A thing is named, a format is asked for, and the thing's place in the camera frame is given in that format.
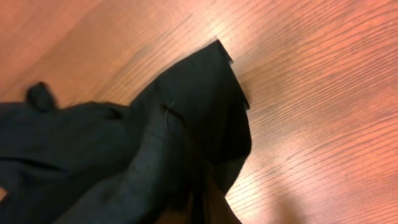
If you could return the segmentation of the black t-shirt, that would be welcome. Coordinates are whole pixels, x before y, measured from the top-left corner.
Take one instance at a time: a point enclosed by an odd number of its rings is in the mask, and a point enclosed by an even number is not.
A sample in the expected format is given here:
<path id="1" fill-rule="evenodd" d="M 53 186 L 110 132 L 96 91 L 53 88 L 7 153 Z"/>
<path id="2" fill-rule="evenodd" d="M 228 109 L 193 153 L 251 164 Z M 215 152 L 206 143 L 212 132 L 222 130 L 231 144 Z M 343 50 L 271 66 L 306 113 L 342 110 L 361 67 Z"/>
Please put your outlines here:
<path id="1" fill-rule="evenodd" d="M 61 109 L 47 84 L 1 104 L 2 223 L 237 223 L 249 103 L 219 40 L 130 105 Z"/>

